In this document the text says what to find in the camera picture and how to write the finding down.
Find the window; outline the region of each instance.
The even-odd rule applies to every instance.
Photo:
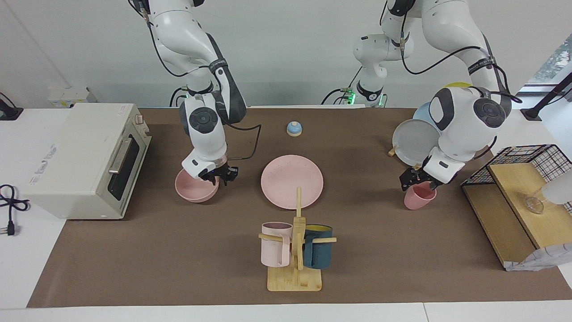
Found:
[[[552,56],[542,65],[540,70],[528,81],[527,84],[557,84],[565,75],[560,75],[563,70],[570,69],[572,64],[572,34],[558,47]]]

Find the wooden shelf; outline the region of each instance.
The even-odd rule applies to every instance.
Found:
[[[495,184],[463,186],[500,262],[522,262],[536,250]]]
[[[541,215],[526,207],[525,196],[546,183],[531,163],[496,164],[489,169],[537,249],[572,242],[572,216],[564,206],[548,208]]]

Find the wooden peg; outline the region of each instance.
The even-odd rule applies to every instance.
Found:
[[[302,187],[296,189],[296,217],[302,217]]]
[[[274,235],[267,235],[267,234],[258,234],[258,238],[261,239],[267,239],[269,241],[277,241],[277,242],[281,242],[282,241],[282,237],[280,236],[274,236]],[[327,242],[337,242],[337,238],[336,237],[329,237],[329,238],[315,238],[312,243],[314,244],[324,244]]]
[[[296,255],[298,257],[298,270],[303,270],[304,257],[302,255],[302,235],[300,233],[296,234],[296,239],[298,240],[298,245],[296,247]]]

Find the cup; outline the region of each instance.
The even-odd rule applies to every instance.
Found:
[[[403,203],[405,207],[410,210],[417,210],[425,207],[437,196],[437,190],[431,190],[431,183],[429,181],[415,184],[405,193],[405,200]]]
[[[332,261],[332,243],[315,244],[316,238],[332,237],[332,228],[326,225],[306,225],[303,245],[304,266],[314,269],[326,269]]]
[[[282,237],[282,241],[270,241],[262,238],[260,261],[268,267],[290,265],[290,239],[292,224],[287,222],[266,222],[262,224],[262,233]]]

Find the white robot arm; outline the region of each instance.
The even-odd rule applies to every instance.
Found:
[[[474,85],[443,88],[434,96],[430,115],[441,131],[439,145],[431,151],[421,170],[409,168],[400,177],[403,190],[423,181],[430,181],[435,188],[451,182],[477,151],[494,140],[511,111],[512,95],[503,85],[501,69],[486,37],[472,19],[467,0],[389,0],[387,10],[382,20],[384,34],[362,37],[354,50],[354,53],[362,51],[356,58],[366,72],[386,60],[402,60],[407,68],[405,58],[412,52],[410,24],[412,19],[421,18],[427,42],[461,59]],[[374,55],[373,46],[383,51]],[[360,87],[368,92],[381,91],[384,75],[377,82],[371,80],[372,75],[364,73],[356,84],[356,94],[364,92]]]
[[[204,0],[135,0],[148,21],[161,62],[179,69],[189,96],[180,107],[181,121],[194,146],[182,166],[194,178],[233,181],[223,125],[240,122],[246,104],[215,39],[204,32],[192,9]]]

